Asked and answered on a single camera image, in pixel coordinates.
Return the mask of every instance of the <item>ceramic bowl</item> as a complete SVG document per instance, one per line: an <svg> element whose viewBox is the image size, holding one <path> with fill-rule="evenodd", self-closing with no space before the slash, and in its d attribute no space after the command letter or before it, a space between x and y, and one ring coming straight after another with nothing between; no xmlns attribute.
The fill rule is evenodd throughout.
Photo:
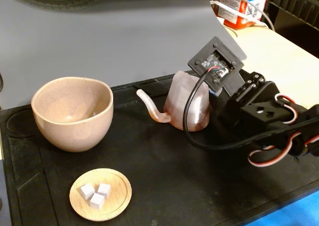
<svg viewBox="0 0 319 226"><path fill-rule="evenodd" d="M102 81L64 77L43 85L31 106L44 137L68 152L96 146L113 118L113 93Z"/></svg>

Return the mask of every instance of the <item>pink translucent teapot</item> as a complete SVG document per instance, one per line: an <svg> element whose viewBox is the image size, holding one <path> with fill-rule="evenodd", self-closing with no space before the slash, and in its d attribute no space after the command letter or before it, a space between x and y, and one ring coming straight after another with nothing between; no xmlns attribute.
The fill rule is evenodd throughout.
<svg viewBox="0 0 319 226"><path fill-rule="evenodd" d="M150 116L157 122L170 123L172 126L183 130L183 113L186 102L193 90L198 77L191 76L183 71L178 71L170 86L163 113L160 113L152 99L143 91L138 90L137 95L146 104ZM209 95L208 86L204 82L198 89L190 104L187 126L189 131L204 129L209 123Z"/></svg>

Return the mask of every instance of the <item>gooseneck spout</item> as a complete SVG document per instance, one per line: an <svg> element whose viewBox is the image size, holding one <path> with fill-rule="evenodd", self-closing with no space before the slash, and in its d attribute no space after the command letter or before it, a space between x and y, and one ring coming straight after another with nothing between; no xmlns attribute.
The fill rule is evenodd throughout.
<svg viewBox="0 0 319 226"><path fill-rule="evenodd" d="M170 115L168 115L167 113L160 113L152 99L143 90L137 90L136 94L145 103L153 120L160 123L169 123L171 121Z"/></svg>

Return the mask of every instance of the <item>wooden plate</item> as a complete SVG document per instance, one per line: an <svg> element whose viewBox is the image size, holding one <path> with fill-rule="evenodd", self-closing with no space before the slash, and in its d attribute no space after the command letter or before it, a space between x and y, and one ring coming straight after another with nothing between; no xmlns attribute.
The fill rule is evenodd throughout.
<svg viewBox="0 0 319 226"><path fill-rule="evenodd" d="M111 185L111 193L101 210L90 207L90 201L80 194L80 187L91 183L97 192L100 183ZM70 202L81 217L91 221L110 220L127 207L132 196L132 188L129 180L120 172L111 169L95 169L81 175L72 185L70 190Z"/></svg>

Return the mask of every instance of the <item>sugar cube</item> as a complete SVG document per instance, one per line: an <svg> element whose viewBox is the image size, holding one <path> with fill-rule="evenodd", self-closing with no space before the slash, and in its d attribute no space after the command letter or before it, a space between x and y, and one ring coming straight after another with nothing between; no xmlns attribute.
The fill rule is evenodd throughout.
<svg viewBox="0 0 319 226"><path fill-rule="evenodd" d="M95 193L95 189L90 183L83 185L80 189L81 195L85 200L89 200Z"/></svg>
<svg viewBox="0 0 319 226"><path fill-rule="evenodd" d="M104 196L94 193L93 197L90 200L90 206L96 210L100 210L104 204Z"/></svg>
<svg viewBox="0 0 319 226"><path fill-rule="evenodd" d="M106 199L109 198L111 192L111 185L100 184L98 194L103 195Z"/></svg>

